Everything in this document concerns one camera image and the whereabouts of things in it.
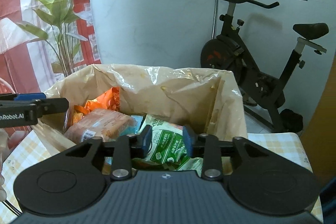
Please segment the person's left hand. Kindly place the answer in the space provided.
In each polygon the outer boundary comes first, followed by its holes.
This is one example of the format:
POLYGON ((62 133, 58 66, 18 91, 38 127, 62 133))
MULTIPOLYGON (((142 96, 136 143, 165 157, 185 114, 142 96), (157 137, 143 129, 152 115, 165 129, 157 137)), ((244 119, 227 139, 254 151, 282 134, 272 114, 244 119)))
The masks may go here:
POLYGON ((3 162, 6 160, 9 154, 9 147, 7 145, 8 135, 5 131, 1 130, 0 133, 0 201, 3 202, 7 198, 6 191, 3 188, 5 178, 2 175, 3 162))

